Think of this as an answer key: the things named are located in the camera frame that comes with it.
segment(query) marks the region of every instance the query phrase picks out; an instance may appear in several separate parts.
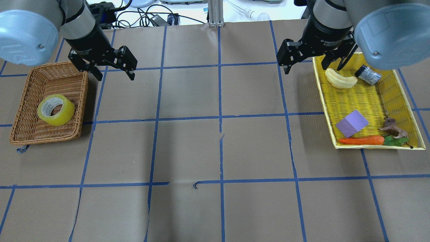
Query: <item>yellow plastic basket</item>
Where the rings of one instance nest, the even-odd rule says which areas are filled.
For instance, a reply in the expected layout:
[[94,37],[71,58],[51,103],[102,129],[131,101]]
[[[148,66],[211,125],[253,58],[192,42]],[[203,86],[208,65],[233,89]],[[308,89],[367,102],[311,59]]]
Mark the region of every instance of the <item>yellow plastic basket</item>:
[[[327,80],[325,71],[321,67],[323,59],[324,56],[313,57],[313,68],[315,70],[321,103],[324,108],[324,115],[326,116],[331,139],[336,149],[411,149],[407,145],[401,147],[379,145],[357,146],[339,143],[338,140],[345,136],[335,125],[355,109],[369,121],[369,124],[352,137],[368,135],[385,136],[386,132],[380,131],[378,128],[383,127],[384,117],[389,116],[395,118],[397,125],[408,132],[408,144],[413,146],[413,150],[424,150],[426,148],[405,92],[394,70],[382,71],[372,68],[382,75],[382,78],[376,85],[370,86],[358,78],[358,82],[354,87],[339,89],[333,87]],[[339,60],[333,62],[329,68],[336,70],[338,64]],[[354,76],[355,72],[362,65],[369,66],[362,53],[355,53],[345,67],[337,72],[345,77]]]

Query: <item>carrot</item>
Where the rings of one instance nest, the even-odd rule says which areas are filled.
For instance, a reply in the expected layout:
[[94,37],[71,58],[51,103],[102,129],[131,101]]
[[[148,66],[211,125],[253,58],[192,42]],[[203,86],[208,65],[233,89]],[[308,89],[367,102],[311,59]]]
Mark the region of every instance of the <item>carrot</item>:
[[384,137],[380,135],[369,135],[359,138],[339,139],[339,142],[345,145],[383,145]]

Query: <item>purple cube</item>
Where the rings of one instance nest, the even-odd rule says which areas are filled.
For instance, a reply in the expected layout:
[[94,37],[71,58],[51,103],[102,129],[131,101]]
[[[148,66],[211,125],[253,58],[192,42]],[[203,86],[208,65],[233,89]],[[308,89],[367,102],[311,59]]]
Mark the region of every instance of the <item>purple cube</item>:
[[362,130],[369,122],[361,115],[358,110],[354,110],[344,119],[336,124],[336,127],[344,134],[345,137],[351,137],[353,134]]

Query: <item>roll of tape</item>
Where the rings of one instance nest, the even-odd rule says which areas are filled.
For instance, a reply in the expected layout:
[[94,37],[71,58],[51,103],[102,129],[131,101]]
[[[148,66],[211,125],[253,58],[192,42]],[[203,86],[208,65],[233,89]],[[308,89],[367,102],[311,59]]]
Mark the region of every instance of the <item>roll of tape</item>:
[[[51,115],[51,112],[58,105],[63,105],[63,107],[58,113]],[[39,118],[54,126],[63,125],[69,122],[74,113],[75,105],[61,94],[47,96],[40,102],[37,108],[37,115]]]

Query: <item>brown wicker basket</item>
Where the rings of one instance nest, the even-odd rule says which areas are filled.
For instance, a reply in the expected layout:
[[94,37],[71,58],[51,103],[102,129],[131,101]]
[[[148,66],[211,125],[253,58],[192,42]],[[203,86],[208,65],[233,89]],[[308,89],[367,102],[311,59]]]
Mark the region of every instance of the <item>brown wicker basket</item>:
[[[10,142],[28,145],[79,138],[87,90],[87,72],[79,72],[71,62],[33,67],[25,82]],[[75,105],[72,119],[64,125],[52,126],[37,116],[39,103],[52,94],[62,94]]]

